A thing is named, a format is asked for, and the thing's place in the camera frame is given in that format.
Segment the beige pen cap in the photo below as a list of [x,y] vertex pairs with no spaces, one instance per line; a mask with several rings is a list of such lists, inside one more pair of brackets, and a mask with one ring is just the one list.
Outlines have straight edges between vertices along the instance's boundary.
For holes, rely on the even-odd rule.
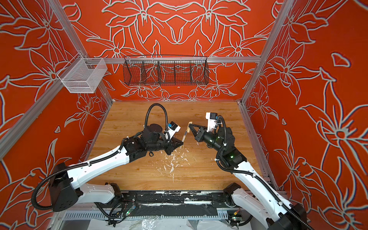
[[192,121],[190,121],[189,123],[188,123],[188,126],[187,126],[187,129],[186,129],[186,132],[188,133],[188,132],[190,132],[190,124],[192,124],[193,122]]

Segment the beige pen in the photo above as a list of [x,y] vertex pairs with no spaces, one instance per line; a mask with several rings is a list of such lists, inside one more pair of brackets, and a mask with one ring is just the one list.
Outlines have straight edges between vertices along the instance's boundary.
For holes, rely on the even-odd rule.
[[184,133],[183,138],[182,138],[182,142],[184,142],[184,141],[185,141],[186,136],[187,136],[187,132],[185,132],[185,133]]

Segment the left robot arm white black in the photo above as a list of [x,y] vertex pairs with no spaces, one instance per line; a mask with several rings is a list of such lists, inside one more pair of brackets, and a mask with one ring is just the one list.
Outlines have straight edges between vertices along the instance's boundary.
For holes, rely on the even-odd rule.
[[105,154],[70,166],[58,164],[49,183],[51,209],[60,212],[75,204],[107,204],[118,198],[121,192],[117,185],[97,186],[89,185],[88,182],[147,154],[152,155],[155,151],[164,151],[170,155],[183,145],[183,142],[174,136],[179,131],[180,126],[174,122],[169,123],[165,130],[157,124],[151,124],[135,136],[123,139],[119,146]]

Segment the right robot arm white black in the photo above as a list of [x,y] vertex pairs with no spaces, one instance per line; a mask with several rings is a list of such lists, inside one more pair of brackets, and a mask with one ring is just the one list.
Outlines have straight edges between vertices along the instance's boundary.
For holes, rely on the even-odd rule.
[[293,205],[260,176],[247,158],[235,147],[235,137],[229,127],[208,131],[207,127],[190,124],[197,142],[206,143],[217,154],[218,167],[233,174],[250,191],[233,183],[224,192],[231,201],[250,214],[253,230],[310,230],[307,214],[301,205]]

